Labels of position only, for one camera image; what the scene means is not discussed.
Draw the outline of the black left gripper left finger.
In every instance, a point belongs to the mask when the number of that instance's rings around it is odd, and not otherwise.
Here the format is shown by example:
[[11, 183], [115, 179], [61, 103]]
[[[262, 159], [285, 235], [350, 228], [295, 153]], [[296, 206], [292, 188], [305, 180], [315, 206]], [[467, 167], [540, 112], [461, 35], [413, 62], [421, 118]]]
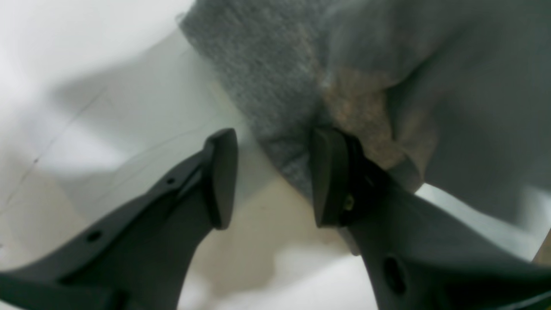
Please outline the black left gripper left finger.
[[232, 219], [234, 129], [34, 263], [1, 273], [1, 300], [24, 310], [175, 310], [195, 250]]

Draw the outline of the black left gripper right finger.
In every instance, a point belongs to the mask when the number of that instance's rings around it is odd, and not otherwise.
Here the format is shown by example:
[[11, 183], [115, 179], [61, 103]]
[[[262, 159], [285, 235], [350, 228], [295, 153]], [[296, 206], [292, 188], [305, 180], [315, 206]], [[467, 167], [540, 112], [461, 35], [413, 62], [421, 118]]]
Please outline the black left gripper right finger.
[[336, 129], [311, 135], [319, 228], [346, 228], [380, 310], [548, 310], [551, 273], [398, 185]]

